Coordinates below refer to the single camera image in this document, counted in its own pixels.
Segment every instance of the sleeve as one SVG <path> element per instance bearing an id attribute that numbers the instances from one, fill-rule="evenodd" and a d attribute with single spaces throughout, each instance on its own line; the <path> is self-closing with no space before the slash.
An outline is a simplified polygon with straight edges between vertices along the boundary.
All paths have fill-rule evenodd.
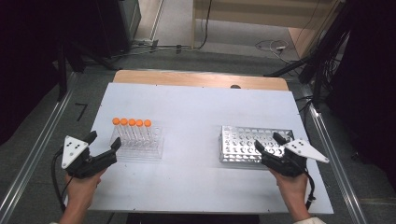
<path id="1" fill-rule="evenodd" d="M 326 224 L 326 223 L 320 220 L 318 217 L 311 217 L 303 221 L 294 222 L 294 224 Z"/>

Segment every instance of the gray floor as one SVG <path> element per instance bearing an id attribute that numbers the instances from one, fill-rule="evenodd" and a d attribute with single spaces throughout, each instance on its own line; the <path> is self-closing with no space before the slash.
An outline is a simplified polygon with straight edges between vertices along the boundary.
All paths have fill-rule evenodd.
<path id="1" fill-rule="evenodd" d="M 169 0 L 166 3 L 175 3 L 175 1 Z M 180 29 L 178 29 L 178 34 L 184 34 L 184 37 L 182 35 L 174 35 L 174 29 L 166 27 L 166 23 L 169 23 L 165 22 L 166 17 L 167 14 L 162 14 L 163 20 L 160 21 L 159 30 L 156 33 L 156 37 L 160 39 L 160 44 L 188 44 L 186 41 L 189 38 L 189 31 L 184 30 L 180 32 Z M 253 28 L 254 26 L 244 29 L 250 29 L 250 32 L 255 33 L 256 31 L 253 31 Z M 200 22 L 197 23 L 197 29 L 200 29 Z M 271 52 L 263 52 L 256 49 L 254 44 L 258 39 L 290 38 L 286 33 L 282 32 L 281 28 L 274 28 L 272 32 L 269 29 L 266 34 L 257 33 L 254 35 L 256 39 L 253 38 L 248 42 L 241 41 L 244 39 L 241 35 L 243 32 L 237 32 L 240 33 L 239 35 L 225 35 L 236 36 L 235 39 L 226 40 L 232 43 L 231 45 L 236 46 L 235 48 L 238 48 L 238 52 L 242 53 L 235 53 L 235 50 L 230 51 L 233 48 L 221 42 L 224 41 L 223 37 L 213 37 L 214 35 L 211 33 L 212 37 L 208 39 L 207 49 L 201 51 L 183 51 L 181 54 L 176 54 L 174 50 L 164 50 L 148 54 L 128 55 L 113 59 L 112 62 L 124 69 L 207 71 L 260 76 L 277 71 L 285 66 L 285 63 L 275 57 Z M 172 43 L 170 40 L 173 36 L 182 39 L 179 39 L 180 42 Z M 285 56 L 289 60 L 295 60 L 295 55 L 293 56 L 293 54 L 289 56 L 285 54 Z M 50 162 L 52 156 L 63 143 L 64 137 L 67 134 L 82 137 L 91 129 L 102 96 L 105 93 L 106 85 L 113 79 L 114 75 L 114 71 L 108 71 L 101 65 L 89 62 L 89 66 L 84 74 L 71 76 L 78 79 L 76 87 L 48 144 L 44 147 L 43 155 L 37 167 L 31 168 L 34 170 L 32 177 L 8 223 L 49 223 L 59 218 L 61 212 L 50 180 Z M 295 72 L 290 72 L 284 75 L 283 78 L 288 81 L 289 88 L 296 98 L 303 95 L 302 86 L 298 83 Z M 29 117 L 26 118 L 12 138 L 0 146 L 1 199 L 6 196 L 10 184 L 16 178 L 28 154 L 34 148 L 36 139 L 44 128 L 53 108 L 56 106 L 57 94 L 58 88 L 55 87 Z M 87 110 L 80 121 L 77 121 L 77 118 L 81 107 L 75 105 L 75 103 L 88 104 Z M 304 106 L 304 102 L 298 102 L 297 104 L 300 108 Z M 350 159 L 350 156 L 354 153 L 354 149 L 349 144 L 346 129 L 340 120 L 332 116 L 331 111 L 327 109 L 326 105 L 322 106 L 322 110 L 322 116 L 326 121 L 334 147 L 345 167 L 358 199 L 361 200 L 361 206 L 368 223 L 391 223 L 395 218 L 396 205 L 394 198 L 396 198 L 396 195 L 393 188 L 389 185 L 385 174 L 371 164 L 363 164 L 360 161 L 352 161 Z M 307 120 L 307 131 L 311 136 L 312 145 L 319 150 L 323 150 L 318 132 L 310 118 Z M 345 199 L 332 172 L 332 167 L 330 165 L 320 164 L 319 168 L 327 185 L 335 213 L 334 215 L 320 217 L 327 223 L 352 223 Z M 57 175 L 61 182 L 64 172 L 58 169 Z M 107 212 L 91 211 L 86 218 L 86 223 L 106 223 L 108 217 L 109 213 Z M 126 214 L 116 214 L 111 223 L 124 223 L 125 220 Z M 266 214 L 262 216 L 261 220 L 262 223 L 291 223 L 288 214 Z"/>

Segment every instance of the table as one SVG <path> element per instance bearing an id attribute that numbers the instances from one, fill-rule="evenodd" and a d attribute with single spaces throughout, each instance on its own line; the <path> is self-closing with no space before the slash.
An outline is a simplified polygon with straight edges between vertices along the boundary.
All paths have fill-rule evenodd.
<path id="1" fill-rule="evenodd" d="M 341 0 L 215 0 L 210 20 L 234 21 L 289 27 L 299 56 L 305 57 L 321 33 L 332 24 L 341 9 Z M 209 1 L 194 0 L 191 45 L 195 40 L 195 20 L 206 19 Z"/>
<path id="2" fill-rule="evenodd" d="M 270 91 L 260 90 L 260 84 Z M 248 90 L 229 89 L 231 85 Z M 244 102 L 249 107 L 233 110 L 234 102 Z M 263 109 L 263 105 L 276 106 Z M 149 118 L 153 125 L 163 127 L 163 158 L 113 164 L 102 177 L 92 210 L 211 214 L 287 212 L 276 181 L 268 171 L 230 169 L 219 162 L 218 155 L 221 125 L 289 128 L 295 136 L 306 138 L 294 99 L 283 79 L 119 71 L 114 83 L 107 87 L 92 126 L 98 132 L 90 147 L 92 155 L 108 150 L 114 116 Z M 316 182 L 317 197 L 310 212 L 332 214 L 317 164 L 308 160 L 307 166 Z"/>

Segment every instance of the wearable gripper device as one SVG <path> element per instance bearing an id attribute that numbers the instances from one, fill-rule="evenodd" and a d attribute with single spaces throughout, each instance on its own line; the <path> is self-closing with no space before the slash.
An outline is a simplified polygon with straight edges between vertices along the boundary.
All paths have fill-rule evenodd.
<path id="1" fill-rule="evenodd" d="M 71 136 L 66 136 L 64 140 L 62 168 L 70 176 L 79 179 L 90 177 L 117 162 L 116 152 L 121 146 L 120 138 L 114 141 L 110 146 L 110 150 L 93 157 L 90 155 L 88 145 L 96 137 L 96 131 L 90 132 L 82 141 Z"/>
<path id="2" fill-rule="evenodd" d="M 279 133 L 274 133 L 273 138 L 280 146 L 288 143 Z M 267 152 L 265 147 L 257 140 L 254 142 L 254 146 L 262 154 L 262 164 L 284 176 L 295 177 L 302 174 L 306 169 L 306 158 L 295 154 L 286 147 L 283 156 L 278 157 Z"/>

